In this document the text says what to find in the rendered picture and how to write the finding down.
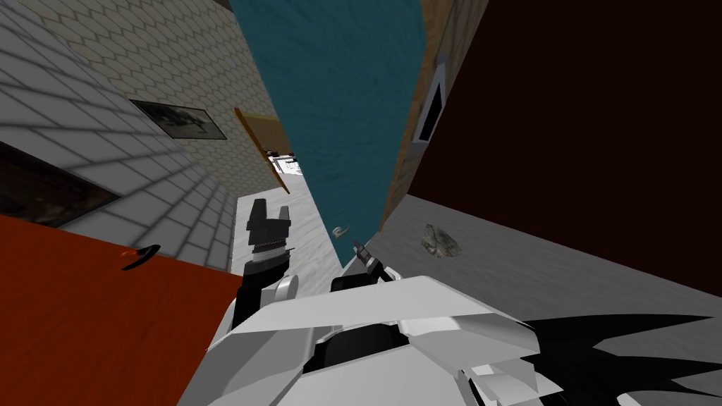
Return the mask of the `teal door leaf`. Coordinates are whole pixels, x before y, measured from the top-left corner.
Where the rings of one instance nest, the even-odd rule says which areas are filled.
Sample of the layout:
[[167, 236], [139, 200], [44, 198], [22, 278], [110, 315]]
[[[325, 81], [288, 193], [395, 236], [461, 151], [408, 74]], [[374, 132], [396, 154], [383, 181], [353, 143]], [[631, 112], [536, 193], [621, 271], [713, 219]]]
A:
[[427, 48], [420, 0], [229, 0], [339, 262], [377, 233]]

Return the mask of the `grey framed wall picture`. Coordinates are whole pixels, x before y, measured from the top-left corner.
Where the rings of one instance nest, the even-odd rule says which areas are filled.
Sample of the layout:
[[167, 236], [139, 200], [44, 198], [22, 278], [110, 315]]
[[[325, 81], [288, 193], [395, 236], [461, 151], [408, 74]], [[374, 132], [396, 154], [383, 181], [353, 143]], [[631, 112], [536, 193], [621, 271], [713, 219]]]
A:
[[173, 139], [226, 140], [217, 124], [203, 109], [130, 100]]

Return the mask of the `brown wooden door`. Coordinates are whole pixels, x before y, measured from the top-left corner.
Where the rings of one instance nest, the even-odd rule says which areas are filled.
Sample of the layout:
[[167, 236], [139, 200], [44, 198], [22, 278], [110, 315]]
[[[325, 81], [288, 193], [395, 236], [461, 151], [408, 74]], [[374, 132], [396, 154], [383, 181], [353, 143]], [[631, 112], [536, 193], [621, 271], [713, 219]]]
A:
[[280, 120], [273, 116], [244, 113], [239, 108], [234, 108], [233, 111], [254, 146], [265, 158], [279, 185], [290, 194], [288, 186], [281, 179], [275, 163], [271, 160], [280, 156], [294, 156]]

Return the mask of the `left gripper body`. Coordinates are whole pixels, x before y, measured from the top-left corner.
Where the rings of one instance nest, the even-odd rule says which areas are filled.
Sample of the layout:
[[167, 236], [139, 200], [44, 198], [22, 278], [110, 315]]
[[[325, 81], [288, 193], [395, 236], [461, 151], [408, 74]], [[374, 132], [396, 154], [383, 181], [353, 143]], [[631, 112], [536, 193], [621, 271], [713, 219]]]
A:
[[290, 219], [261, 219], [250, 217], [247, 222], [249, 231], [248, 245], [263, 245], [285, 240], [289, 235]]

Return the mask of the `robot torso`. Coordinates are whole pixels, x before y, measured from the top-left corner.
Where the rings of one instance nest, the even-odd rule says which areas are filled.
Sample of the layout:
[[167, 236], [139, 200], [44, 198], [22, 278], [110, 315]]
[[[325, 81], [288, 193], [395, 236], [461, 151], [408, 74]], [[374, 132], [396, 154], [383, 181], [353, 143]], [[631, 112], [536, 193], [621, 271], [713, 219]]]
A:
[[527, 324], [418, 276], [273, 302], [209, 347], [177, 406], [543, 406]]

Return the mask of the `white framed window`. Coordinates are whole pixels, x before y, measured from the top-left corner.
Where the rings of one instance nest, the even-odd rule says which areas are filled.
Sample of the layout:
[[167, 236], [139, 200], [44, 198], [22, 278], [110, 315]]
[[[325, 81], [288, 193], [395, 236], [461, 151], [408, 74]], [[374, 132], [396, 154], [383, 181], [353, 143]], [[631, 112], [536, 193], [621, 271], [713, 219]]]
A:
[[425, 146], [430, 143], [445, 105], [446, 64], [440, 63], [436, 66], [434, 71], [434, 77], [415, 128], [414, 137], [412, 139], [412, 146], [414, 148], [417, 148], [418, 145]]

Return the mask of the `grey rock-shaped lump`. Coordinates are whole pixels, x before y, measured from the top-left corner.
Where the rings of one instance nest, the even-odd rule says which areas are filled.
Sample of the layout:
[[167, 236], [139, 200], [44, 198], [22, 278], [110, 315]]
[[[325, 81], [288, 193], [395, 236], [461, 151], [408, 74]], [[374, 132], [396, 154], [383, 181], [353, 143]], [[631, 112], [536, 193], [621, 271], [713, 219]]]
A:
[[438, 258], [457, 257], [462, 253], [458, 243], [448, 233], [431, 224], [425, 226], [421, 245]]

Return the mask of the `orange-red door leaf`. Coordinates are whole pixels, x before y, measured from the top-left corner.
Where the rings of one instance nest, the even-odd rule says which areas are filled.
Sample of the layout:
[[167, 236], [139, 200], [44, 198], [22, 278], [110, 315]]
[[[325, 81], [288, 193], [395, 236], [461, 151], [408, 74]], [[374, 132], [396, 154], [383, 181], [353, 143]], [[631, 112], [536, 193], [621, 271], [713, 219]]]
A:
[[238, 275], [0, 216], [0, 406], [176, 406]]

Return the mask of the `dark brown wall picture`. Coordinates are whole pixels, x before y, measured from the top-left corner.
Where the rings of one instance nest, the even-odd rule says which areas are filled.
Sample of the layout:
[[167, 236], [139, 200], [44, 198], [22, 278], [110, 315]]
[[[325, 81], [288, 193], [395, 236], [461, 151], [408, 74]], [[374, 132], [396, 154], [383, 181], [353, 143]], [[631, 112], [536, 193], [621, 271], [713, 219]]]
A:
[[120, 197], [0, 142], [0, 215], [58, 228]]

